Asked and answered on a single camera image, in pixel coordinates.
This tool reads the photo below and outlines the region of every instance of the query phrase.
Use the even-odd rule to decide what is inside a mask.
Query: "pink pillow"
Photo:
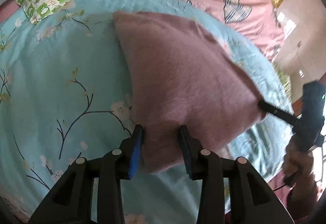
[[[130,70],[134,121],[146,131],[147,171],[183,161],[181,125],[217,152],[265,117],[254,83],[199,24],[149,12],[117,12],[113,18]]]

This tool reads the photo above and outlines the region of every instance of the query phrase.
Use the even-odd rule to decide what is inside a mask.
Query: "person's arm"
[[[287,196],[287,209],[296,223],[306,218],[317,203],[317,186],[312,173],[314,158],[311,152],[299,152],[294,139],[286,147],[282,165],[286,176],[295,172],[295,186]]]

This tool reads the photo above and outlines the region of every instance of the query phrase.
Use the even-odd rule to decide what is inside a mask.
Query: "human hand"
[[[282,164],[285,176],[291,176],[296,173],[293,188],[293,199],[299,199],[309,194],[315,184],[314,175],[312,173],[314,165],[314,157],[312,152],[299,152],[295,144],[295,137],[292,137],[286,146],[286,155]]]

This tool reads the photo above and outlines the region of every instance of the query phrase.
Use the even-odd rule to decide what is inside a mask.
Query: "beige wall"
[[[304,83],[320,79],[326,72],[326,9],[321,0],[284,0],[278,12],[297,24],[275,60],[291,75],[294,102],[302,96]]]

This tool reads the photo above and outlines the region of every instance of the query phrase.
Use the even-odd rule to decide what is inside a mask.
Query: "blue floral bedsheet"
[[[118,10],[197,21],[267,101],[291,111],[259,50],[182,0],[72,0],[37,25],[19,9],[0,25],[0,195],[26,214],[33,213],[77,157],[101,157],[133,130],[130,75],[112,22]],[[268,116],[227,149],[233,157],[247,157],[270,180],[290,135],[288,125]],[[122,181],[126,223],[195,223],[200,192],[201,182],[190,181],[184,166],[152,175],[138,172],[132,181]],[[226,182],[226,210],[228,192]]]

